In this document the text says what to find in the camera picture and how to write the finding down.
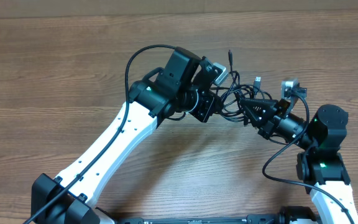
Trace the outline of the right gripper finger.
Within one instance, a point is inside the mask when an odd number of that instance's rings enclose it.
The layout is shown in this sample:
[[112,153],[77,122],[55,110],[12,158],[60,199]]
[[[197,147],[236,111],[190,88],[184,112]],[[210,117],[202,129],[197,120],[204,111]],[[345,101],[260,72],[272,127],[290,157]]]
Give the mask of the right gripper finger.
[[244,106],[244,125],[251,124],[254,128],[261,128],[274,117],[274,108],[260,106]]
[[267,99],[242,99],[240,100],[240,104],[242,107],[247,108],[271,108],[274,107],[278,103],[277,100],[267,100]]

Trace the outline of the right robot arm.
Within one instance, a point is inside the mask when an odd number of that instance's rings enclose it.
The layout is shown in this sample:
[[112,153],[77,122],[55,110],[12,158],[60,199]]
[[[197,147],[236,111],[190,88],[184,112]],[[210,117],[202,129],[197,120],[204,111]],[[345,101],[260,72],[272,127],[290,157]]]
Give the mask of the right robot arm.
[[265,139],[279,136],[286,145],[302,149],[296,159],[298,180],[288,180],[265,173],[270,180],[305,188],[317,213],[308,207],[283,207],[273,223],[358,223],[350,176],[339,153],[347,136],[348,113],[335,105],[323,105],[314,116],[301,119],[291,113],[301,96],[290,101],[241,100],[240,104],[258,134]]

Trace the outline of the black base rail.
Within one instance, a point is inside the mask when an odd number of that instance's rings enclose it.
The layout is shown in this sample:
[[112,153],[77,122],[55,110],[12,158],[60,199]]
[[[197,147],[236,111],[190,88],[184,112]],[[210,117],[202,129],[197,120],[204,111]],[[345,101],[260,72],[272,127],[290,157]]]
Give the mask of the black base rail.
[[144,219],[141,217],[122,218],[118,224],[322,224],[319,215],[310,207],[286,206],[278,213],[248,214],[244,217],[213,218],[161,218]]

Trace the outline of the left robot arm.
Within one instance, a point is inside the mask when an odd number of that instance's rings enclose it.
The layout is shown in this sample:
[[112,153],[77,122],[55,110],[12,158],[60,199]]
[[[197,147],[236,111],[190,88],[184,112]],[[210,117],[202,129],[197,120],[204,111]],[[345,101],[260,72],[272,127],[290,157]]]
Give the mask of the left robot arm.
[[227,77],[227,69],[181,47],[165,67],[157,67],[129,84],[126,99],[113,122],[97,140],[55,178],[41,174],[32,185],[27,223],[114,223],[97,201],[128,155],[174,113],[191,114],[202,123],[218,98],[210,90]]

